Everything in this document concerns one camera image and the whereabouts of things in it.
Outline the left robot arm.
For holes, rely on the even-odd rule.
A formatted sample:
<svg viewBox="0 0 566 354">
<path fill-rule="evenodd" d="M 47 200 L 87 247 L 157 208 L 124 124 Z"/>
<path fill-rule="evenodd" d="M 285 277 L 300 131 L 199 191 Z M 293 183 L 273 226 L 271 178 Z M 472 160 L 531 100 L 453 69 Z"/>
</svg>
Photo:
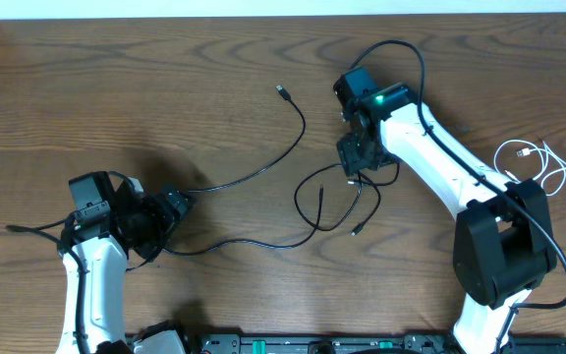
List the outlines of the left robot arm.
<svg viewBox="0 0 566 354">
<path fill-rule="evenodd" d="M 124 281 L 129 253 L 152 263 L 195 198 L 168 186 L 146 194 L 139 180 L 90 172 L 69 182 L 75 203 L 58 251 L 67 274 L 60 353 L 185 353 L 187 338 L 169 322 L 129 337 L 124 320 Z"/>
</svg>

